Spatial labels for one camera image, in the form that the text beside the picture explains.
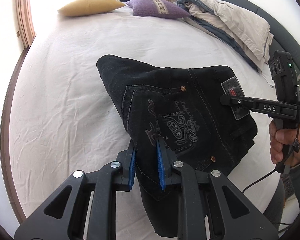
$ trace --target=silver screw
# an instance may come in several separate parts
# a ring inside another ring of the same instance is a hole
[[[111,162],[110,166],[113,168],[118,168],[120,166],[120,163],[119,162]]]
[[[181,162],[181,161],[176,161],[176,162],[173,163],[173,165],[174,165],[175,167],[177,167],[177,168],[180,168],[180,167],[183,166],[183,162]]]
[[[211,171],[211,175],[213,177],[219,177],[221,175],[221,172],[218,170],[213,170],[213,171]]]
[[[83,175],[83,172],[82,172],[82,171],[75,171],[75,172],[73,173],[73,176],[74,176],[75,178],[80,178],[82,175]]]

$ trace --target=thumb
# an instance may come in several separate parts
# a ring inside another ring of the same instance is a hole
[[[297,135],[297,129],[281,129],[275,134],[275,139],[282,144],[293,144]]]

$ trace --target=yellow pillow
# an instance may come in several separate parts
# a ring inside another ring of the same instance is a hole
[[[64,16],[83,16],[109,12],[125,6],[118,0],[75,0],[58,10]]]

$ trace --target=camera lens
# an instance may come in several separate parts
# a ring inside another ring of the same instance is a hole
[[[275,63],[273,63],[273,71],[277,74],[278,70],[277,70],[277,66]]]
[[[277,66],[278,66],[278,70],[280,71],[281,70],[281,64],[280,64],[279,60],[277,60]]]

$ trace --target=white bed sheet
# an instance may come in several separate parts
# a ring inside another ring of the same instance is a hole
[[[91,172],[128,147],[111,98],[96,68],[106,54],[158,67],[227,65],[246,96],[276,99],[275,90],[231,47],[181,20],[135,17],[131,8],[87,17],[59,17],[38,35],[21,68],[10,118],[10,160],[22,208],[29,216],[73,171]],[[255,145],[230,173],[243,190],[274,168],[270,160],[270,119],[251,113],[258,125]],[[247,190],[263,212],[279,174]],[[163,239],[154,233],[138,183],[117,193],[117,239]]]

